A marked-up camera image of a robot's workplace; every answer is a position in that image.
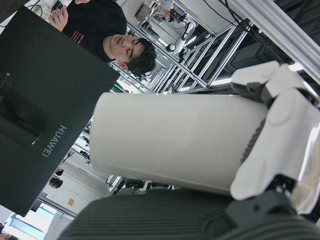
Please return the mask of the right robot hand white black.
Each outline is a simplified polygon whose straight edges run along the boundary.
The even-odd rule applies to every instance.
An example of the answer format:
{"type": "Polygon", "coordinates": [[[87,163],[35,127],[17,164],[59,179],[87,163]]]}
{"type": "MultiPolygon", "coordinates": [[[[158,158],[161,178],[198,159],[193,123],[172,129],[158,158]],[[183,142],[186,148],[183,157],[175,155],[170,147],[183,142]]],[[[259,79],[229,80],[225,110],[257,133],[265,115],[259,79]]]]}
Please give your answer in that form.
{"type": "Polygon", "coordinates": [[[91,202],[62,240],[317,240],[320,97],[287,64],[238,69],[232,95],[103,93],[100,173],[174,185],[91,202]]]}

